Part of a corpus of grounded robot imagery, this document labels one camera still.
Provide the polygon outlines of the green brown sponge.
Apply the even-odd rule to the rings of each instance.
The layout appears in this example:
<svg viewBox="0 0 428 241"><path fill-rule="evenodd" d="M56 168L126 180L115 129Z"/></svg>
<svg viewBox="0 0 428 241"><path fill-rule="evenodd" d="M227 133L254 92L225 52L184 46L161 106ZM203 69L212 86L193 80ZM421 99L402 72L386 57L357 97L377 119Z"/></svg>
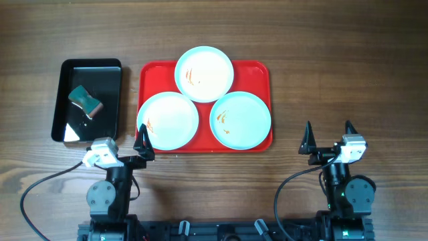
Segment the green brown sponge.
<svg viewBox="0 0 428 241"><path fill-rule="evenodd" d="M72 104L81 108L89 119L93 119L104 108L104 105L98 99L92 97L82 85L73 89L69 93L68 99Z"/></svg>

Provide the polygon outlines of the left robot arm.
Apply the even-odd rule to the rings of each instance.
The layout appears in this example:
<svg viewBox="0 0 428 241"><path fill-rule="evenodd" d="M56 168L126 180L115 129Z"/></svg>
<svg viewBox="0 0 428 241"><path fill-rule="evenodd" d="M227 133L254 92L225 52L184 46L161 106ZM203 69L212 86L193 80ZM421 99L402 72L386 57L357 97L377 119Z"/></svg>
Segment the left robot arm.
<svg viewBox="0 0 428 241"><path fill-rule="evenodd" d="M86 167L97 166L106 171L104 181L93 184L86 201L90 207L90 223L78 227L78 240L125 241L149 240L135 214L129 214L133 171L146 168L155 158L146 125L140 125L133 149L136 155L119 157L118 146L110 137L96 139L83 158Z"/></svg>

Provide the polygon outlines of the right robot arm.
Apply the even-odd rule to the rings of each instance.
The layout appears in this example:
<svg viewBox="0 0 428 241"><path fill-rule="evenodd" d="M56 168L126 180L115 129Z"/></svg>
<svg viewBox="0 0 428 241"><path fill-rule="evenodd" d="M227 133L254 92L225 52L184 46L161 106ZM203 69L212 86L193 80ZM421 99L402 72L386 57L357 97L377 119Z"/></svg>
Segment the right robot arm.
<svg viewBox="0 0 428 241"><path fill-rule="evenodd" d="M299 154L309 155L309 165L322 168L327 211L319 211L311 224L313 240L374 240L368 218L375 200L375 183L363 175L350 174L350 165L362 159L368 144L348 120L342 140L333 147L317 147L312 126L306 124Z"/></svg>

